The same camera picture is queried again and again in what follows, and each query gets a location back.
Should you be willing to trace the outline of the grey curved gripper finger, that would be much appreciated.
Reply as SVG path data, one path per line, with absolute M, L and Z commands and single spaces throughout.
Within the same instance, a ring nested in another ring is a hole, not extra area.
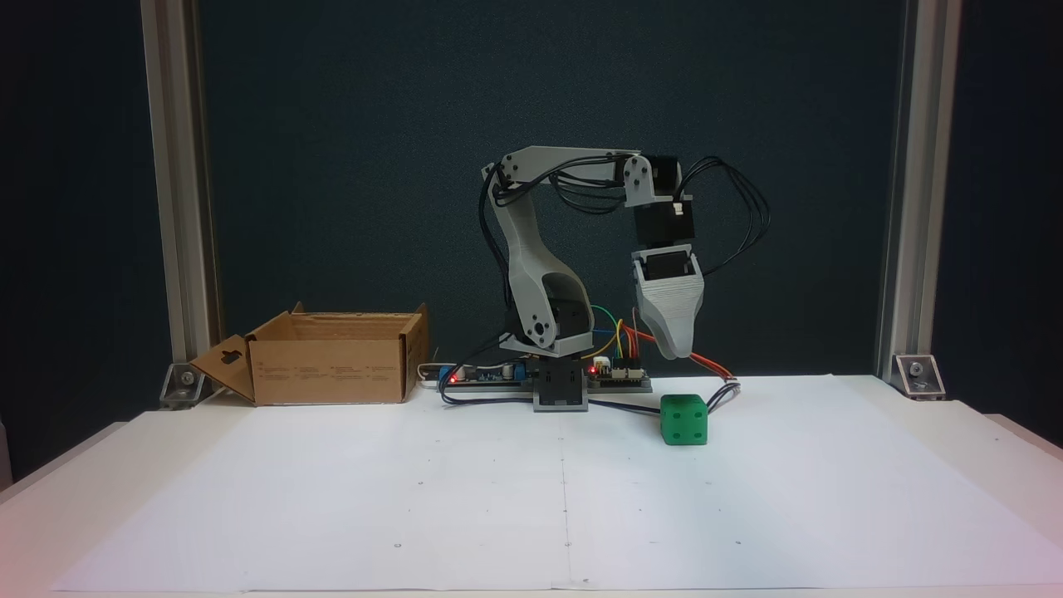
M 667 328 L 669 354 L 665 360 L 687 359 L 693 352 L 695 321 L 698 317 L 705 292 L 703 288 L 680 281 L 658 281 L 646 285 L 649 295 Z

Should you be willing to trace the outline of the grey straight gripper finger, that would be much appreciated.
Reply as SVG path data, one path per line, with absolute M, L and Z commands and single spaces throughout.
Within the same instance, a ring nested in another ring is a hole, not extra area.
M 657 307 L 654 306 L 649 295 L 645 294 L 645 290 L 642 287 L 635 287 L 635 303 L 637 303 L 637 310 L 640 313 L 642 322 L 648 334 L 654 337 L 654 343 L 658 347 L 660 355 L 669 354 L 669 346 L 667 343 L 667 328 L 664 326 L 664 321 L 662 321 Z

